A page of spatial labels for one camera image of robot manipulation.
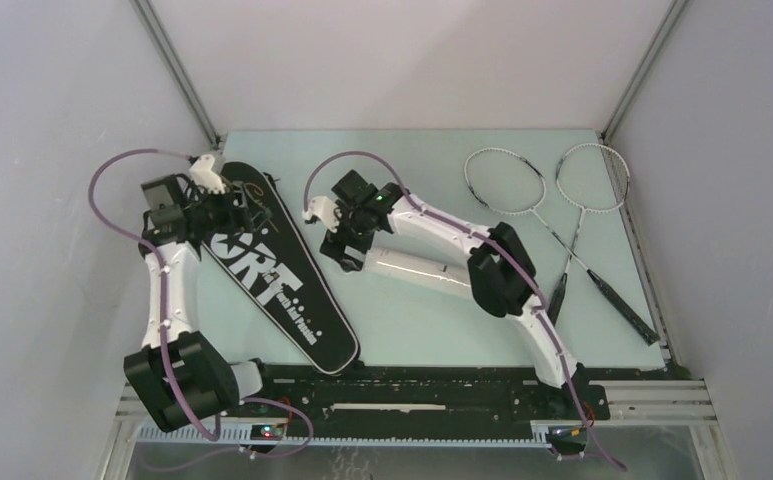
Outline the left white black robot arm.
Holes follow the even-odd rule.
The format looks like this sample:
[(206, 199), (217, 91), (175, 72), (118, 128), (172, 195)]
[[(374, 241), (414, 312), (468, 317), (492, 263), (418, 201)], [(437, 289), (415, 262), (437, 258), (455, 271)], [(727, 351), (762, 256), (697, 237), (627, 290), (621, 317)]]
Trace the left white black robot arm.
[(194, 425), (218, 438), (204, 420), (240, 404), (266, 416), (277, 388), (256, 360), (229, 363), (199, 329), (197, 280), (203, 241), (215, 234), (251, 233), (269, 211), (221, 174), (173, 174), (142, 186), (139, 251), (150, 276), (150, 308), (138, 352), (125, 357), (128, 383), (163, 432)]

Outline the white shuttlecock tube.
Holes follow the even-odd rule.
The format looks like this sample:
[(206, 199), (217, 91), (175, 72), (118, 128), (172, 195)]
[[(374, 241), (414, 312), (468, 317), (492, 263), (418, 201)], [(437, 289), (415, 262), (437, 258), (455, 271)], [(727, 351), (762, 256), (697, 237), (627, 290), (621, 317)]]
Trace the white shuttlecock tube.
[(365, 255), (363, 271), (461, 298), (472, 298), (469, 273), (465, 267), (457, 265), (373, 247)]

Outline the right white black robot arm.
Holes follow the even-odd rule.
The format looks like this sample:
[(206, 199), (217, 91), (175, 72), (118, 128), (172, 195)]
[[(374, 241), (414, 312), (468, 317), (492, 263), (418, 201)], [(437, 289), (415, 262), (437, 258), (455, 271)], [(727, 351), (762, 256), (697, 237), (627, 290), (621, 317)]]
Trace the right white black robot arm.
[[(346, 272), (369, 271), (472, 299), (488, 315), (517, 324), (538, 380), (547, 385), (547, 411), (568, 418), (584, 403), (574, 382), (579, 362), (564, 345), (535, 280), (535, 266), (507, 223), (471, 223), (431, 206), (399, 180), (378, 188), (355, 171), (333, 195), (306, 195), (303, 218), (320, 222), (320, 251)], [(420, 241), (451, 258), (437, 263), (375, 246), (378, 233)]]

